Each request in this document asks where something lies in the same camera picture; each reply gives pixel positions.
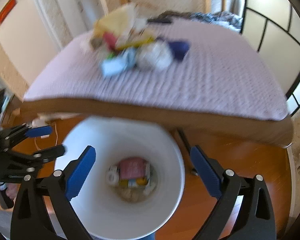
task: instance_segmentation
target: green object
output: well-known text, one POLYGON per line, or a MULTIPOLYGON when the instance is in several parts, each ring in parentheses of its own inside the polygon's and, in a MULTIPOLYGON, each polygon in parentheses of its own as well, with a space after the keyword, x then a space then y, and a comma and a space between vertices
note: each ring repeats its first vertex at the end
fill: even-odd
POLYGON ((112 58, 114 58, 114 56, 115 56, 114 52, 111 52, 111 53, 108 55, 107 59, 112 59, 112 58))

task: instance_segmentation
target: white cable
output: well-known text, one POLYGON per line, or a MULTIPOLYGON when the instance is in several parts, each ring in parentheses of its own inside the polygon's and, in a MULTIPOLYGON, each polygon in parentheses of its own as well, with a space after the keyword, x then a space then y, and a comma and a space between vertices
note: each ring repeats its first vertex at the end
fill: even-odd
MULTIPOLYGON (((58 144, 58 131, 57 131, 57 123, 56 122, 53 122, 53 123, 51 123, 50 125, 54 125, 54 130, 55 130, 55 132, 56 132, 56 136, 57 136, 57 139, 56 139, 56 144, 55 144, 55 146, 57 146, 57 144, 58 144)), ((39 148, 39 146, 37 145, 37 138, 35 137, 34 138, 34 145, 35 145, 35 147, 37 148, 37 150, 38 151, 40 151, 41 149, 39 148)))

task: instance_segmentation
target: blue gripper pad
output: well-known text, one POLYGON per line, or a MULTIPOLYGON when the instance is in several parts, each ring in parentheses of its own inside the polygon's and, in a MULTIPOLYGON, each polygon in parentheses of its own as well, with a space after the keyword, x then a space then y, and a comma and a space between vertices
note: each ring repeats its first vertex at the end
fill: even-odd
POLYGON ((42 126, 42 127, 29 129, 28 131, 26 131, 25 136, 34 138, 34 137, 39 137, 48 134, 52 134, 51 126, 42 126))
POLYGON ((190 159, 210 196, 219 199, 222 195, 221 180, 197 147, 191 148, 190 159))
POLYGON ((79 157, 77 166, 67 180, 66 198, 69 201, 79 194, 95 161, 96 150, 92 146, 87 146, 79 157))

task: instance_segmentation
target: human hand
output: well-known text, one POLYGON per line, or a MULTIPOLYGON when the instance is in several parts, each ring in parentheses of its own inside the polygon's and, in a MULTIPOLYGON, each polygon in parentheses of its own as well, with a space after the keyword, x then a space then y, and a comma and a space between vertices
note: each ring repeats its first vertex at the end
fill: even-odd
POLYGON ((7 197, 9 197, 11 200, 14 200, 17 197, 19 185, 15 183, 6 183, 6 186, 7 186, 7 190, 6 190, 7 197))

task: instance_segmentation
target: wooden bed edge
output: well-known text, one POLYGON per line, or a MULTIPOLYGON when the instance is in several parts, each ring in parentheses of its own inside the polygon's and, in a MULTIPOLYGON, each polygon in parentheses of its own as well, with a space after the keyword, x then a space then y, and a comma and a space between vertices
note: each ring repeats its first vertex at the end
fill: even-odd
POLYGON ((168 130, 175 128, 200 129, 282 148, 292 142, 293 125, 290 116, 281 121, 261 121, 219 114, 169 110, 103 102, 84 98, 52 98, 26 101, 20 106, 25 120, 38 113, 79 113, 155 122, 168 130))

